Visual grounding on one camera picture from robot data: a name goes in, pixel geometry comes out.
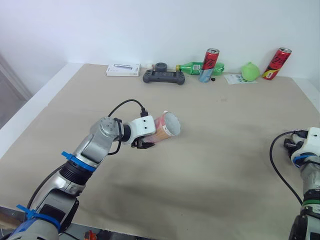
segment paper cup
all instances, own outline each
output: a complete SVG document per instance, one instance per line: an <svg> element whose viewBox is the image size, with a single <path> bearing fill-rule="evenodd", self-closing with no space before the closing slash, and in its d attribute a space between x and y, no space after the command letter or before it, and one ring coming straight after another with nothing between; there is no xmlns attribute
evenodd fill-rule
<svg viewBox="0 0 320 240"><path fill-rule="evenodd" d="M161 140L177 136L180 133L180 122L170 111L164 113L154 120L155 133L143 138L145 143L157 143Z"/></svg>

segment red energy drink can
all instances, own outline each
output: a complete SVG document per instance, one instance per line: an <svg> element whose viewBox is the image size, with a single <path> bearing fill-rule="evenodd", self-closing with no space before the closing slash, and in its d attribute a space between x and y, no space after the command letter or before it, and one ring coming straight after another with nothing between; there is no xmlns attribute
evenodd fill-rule
<svg viewBox="0 0 320 240"><path fill-rule="evenodd" d="M200 82L207 83L210 81L211 74L216 65L219 56L219 50L215 48L209 48L204 56L203 66L200 71Z"/></svg>
<svg viewBox="0 0 320 240"><path fill-rule="evenodd" d="M272 80L278 74L279 70L285 64L288 57L291 55L289 48L280 47L273 56L269 66L266 68L262 77L267 80Z"/></svg>

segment cable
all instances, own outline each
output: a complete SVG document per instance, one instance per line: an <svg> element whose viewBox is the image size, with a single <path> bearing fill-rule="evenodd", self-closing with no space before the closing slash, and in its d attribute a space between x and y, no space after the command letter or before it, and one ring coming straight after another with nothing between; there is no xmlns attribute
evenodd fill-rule
<svg viewBox="0 0 320 240"><path fill-rule="evenodd" d="M4 235L2 238L0 238L0 240L6 240L6 239L8 239L10 237L10 235L11 235L11 232L6 234L6 235Z"/></svg>
<svg viewBox="0 0 320 240"><path fill-rule="evenodd" d="M135 103L139 104L139 106L141 107L142 112L145 112L145 111L146 111L146 109L144 108L144 106L142 106L142 104L141 104L139 101L137 101L137 100L135 100L135 99L128 99L128 100L125 100L125 101L121 102L118 106L116 106L116 107L109 113L108 117L110 117L110 116L111 116L118 108L120 108L123 104L126 104L126 103L128 103L128 102L135 102Z"/></svg>
<svg viewBox="0 0 320 240"><path fill-rule="evenodd" d="M63 234L66 234L66 235L68 235L68 236L70 236L71 238L73 238L73 239L75 239L75 240L80 240L79 238L77 238L77 237L75 237L75 236L73 236L73 235L71 235L70 233L67 233L67 232L63 232Z"/></svg>
<svg viewBox="0 0 320 240"><path fill-rule="evenodd" d="M272 165L274 171L276 172L276 174L278 174L278 176L281 178L281 180L284 182L284 184L291 190L291 192L295 195L296 199L298 199L299 203L302 205L303 202L302 202L301 198L299 197L297 192L290 186L290 184L284 179L284 177L281 175L281 173L278 171L278 169L274 163L274 159L272 157L272 152L273 152L274 145L275 145L276 141L284 135L293 134L293 133L294 133L294 131L287 131L287 132L284 132L284 133L280 134L279 136L277 136L271 143L269 157L270 157L271 165Z"/></svg>
<svg viewBox="0 0 320 240"><path fill-rule="evenodd" d="M137 103L140 107L141 107L141 114L140 116L141 117L145 117L145 116L148 116L148 112L146 111L146 109L144 108L144 106L142 106L142 104L138 101L138 100L135 100L135 99L128 99L128 100L125 100L123 102L121 102L118 106L116 106L108 115L108 117L111 117L111 115L118 109L120 108L123 104L126 104L128 102L135 102ZM119 128L119 143L118 143L118 146L116 148L116 150L114 152L109 152L108 155L115 155L119 152L120 150L120 147L121 147L121 142L122 142L122 131L121 131L121 124L120 124L120 120L118 118L114 118L114 120L116 120L116 122L118 123L118 128Z"/></svg>
<svg viewBox="0 0 320 240"><path fill-rule="evenodd" d="M121 124L120 124L120 120L118 118L114 118L114 120L118 123L118 128L119 128L119 143L118 146L116 147L116 150L114 152L109 152L108 155L115 155L119 152L120 150L120 146L121 146L121 142L122 142L122 131L121 131Z"/></svg>
<svg viewBox="0 0 320 240"><path fill-rule="evenodd" d="M315 164L315 165L319 165L319 166L320 166L320 163L319 163L319 162L310 161L310 160L303 162L300 166L305 165L305 164Z"/></svg>
<svg viewBox="0 0 320 240"><path fill-rule="evenodd" d="M32 194L26 208L30 209L32 202L34 201L36 195L38 194L39 190L43 187L43 185L48 181L49 178L51 178L57 171L59 171L65 164L62 164L61 166L59 166L58 168L56 168L55 170L53 170L53 172L51 172L41 183L40 185L36 188L36 190L34 191L34 193Z"/></svg>

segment small white box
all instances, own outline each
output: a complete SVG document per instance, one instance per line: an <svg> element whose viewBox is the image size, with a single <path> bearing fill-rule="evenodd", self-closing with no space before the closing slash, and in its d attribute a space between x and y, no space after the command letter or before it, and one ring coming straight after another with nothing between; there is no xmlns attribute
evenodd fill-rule
<svg viewBox="0 0 320 240"><path fill-rule="evenodd" d="M109 64L106 75L107 76L139 76L140 64L123 64L123 63L112 63Z"/></svg>

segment table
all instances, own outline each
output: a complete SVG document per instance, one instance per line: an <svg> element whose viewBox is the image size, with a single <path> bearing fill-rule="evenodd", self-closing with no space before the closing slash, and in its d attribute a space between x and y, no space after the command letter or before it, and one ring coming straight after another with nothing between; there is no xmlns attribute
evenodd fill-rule
<svg viewBox="0 0 320 240"><path fill-rule="evenodd" d="M90 126L118 103L139 100L153 117L175 113L181 134L149 149L123 145L87 182L77 224L153 239L287 239L299 203L269 163L271 141L319 127L320 115L287 77L228 85L223 76L184 85L107 77L85 64L0 160L0 205L26 205L36 186L73 152ZM114 116L139 117L128 103ZM274 160L301 193L302 180L282 147Z"/></svg>

